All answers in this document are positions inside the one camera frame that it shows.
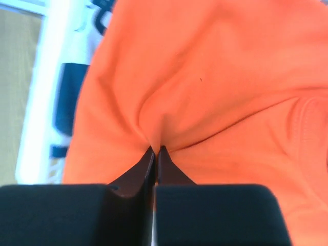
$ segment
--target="black object in background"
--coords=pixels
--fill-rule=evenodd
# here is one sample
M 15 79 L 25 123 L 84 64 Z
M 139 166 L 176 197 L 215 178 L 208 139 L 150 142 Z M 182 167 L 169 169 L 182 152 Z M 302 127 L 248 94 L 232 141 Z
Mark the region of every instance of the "black object in background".
M 154 184 L 155 154 L 149 148 L 110 185 L 2 187 L 0 245 L 150 245 Z
M 88 70 L 88 65 L 67 63 L 61 82 L 55 106 L 54 126 L 61 133 L 72 136 L 73 121 L 77 98 Z
M 198 186 L 174 167 L 166 148 L 158 159 L 158 246 L 292 245 L 278 202 L 266 187 Z
M 106 27 L 101 23 L 101 20 L 103 19 L 106 12 L 112 12 L 115 0 L 93 0 L 92 3 L 100 7 L 100 10 L 94 20 L 94 26 L 103 36 L 106 31 Z

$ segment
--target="blurry background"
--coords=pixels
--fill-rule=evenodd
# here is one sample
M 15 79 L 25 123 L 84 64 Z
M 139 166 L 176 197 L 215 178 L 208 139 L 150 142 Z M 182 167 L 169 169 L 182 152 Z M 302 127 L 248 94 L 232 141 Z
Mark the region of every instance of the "blurry background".
M 0 9 L 0 186 L 14 178 L 42 19 Z

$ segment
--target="black foam block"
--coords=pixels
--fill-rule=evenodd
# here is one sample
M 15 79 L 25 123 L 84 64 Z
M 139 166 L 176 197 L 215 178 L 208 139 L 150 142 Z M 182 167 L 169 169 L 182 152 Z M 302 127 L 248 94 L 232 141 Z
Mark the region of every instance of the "black foam block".
M 157 186 L 158 246 L 290 246 L 278 203 L 259 185 Z

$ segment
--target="orange shirt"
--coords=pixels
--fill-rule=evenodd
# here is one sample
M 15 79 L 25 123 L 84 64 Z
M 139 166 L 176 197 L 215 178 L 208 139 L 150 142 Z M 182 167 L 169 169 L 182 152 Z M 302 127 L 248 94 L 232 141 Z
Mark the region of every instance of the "orange shirt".
M 118 0 L 77 106 L 65 183 L 109 183 L 148 146 L 193 181 L 259 183 L 296 246 L 328 245 L 328 8 Z

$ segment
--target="white object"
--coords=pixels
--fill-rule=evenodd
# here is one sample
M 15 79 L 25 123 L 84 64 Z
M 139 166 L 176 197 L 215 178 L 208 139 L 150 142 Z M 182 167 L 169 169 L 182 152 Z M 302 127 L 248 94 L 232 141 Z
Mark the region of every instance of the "white object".
M 64 166 L 63 161 L 52 165 L 49 158 L 52 109 L 60 57 L 68 41 L 69 30 L 74 29 L 71 17 L 79 3 L 80 0 L 49 1 L 40 31 L 17 159 L 15 177 L 20 184 L 56 183 L 54 179 L 59 173 L 52 179 L 49 175 L 53 169 Z
M 62 64 L 90 64 L 103 37 L 93 25 L 99 9 L 90 0 L 49 1 L 16 165 L 15 177 L 19 184 L 61 183 L 65 159 L 51 159 L 50 148 L 52 145 L 68 147 L 71 140 L 52 124 Z M 107 12 L 102 19 L 104 26 L 108 25 L 110 17 L 111 13 Z

